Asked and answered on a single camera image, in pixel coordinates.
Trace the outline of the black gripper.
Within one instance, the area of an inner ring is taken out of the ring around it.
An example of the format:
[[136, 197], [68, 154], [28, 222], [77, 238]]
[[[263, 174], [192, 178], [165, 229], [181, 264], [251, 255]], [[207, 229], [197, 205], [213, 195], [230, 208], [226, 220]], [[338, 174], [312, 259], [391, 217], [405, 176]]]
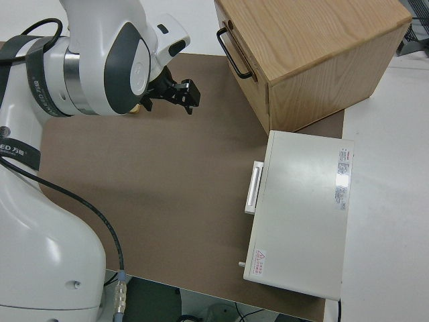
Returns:
[[191, 79], [182, 81], [182, 98], [176, 97], [178, 89], [174, 87], [178, 83], [172, 78], [170, 69], [165, 66], [161, 73], [153, 79], [143, 97], [143, 106], [147, 111], [152, 111], [153, 103], [151, 99], [164, 99], [171, 103], [182, 103], [187, 114], [192, 115], [193, 109], [200, 105], [200, 91]]

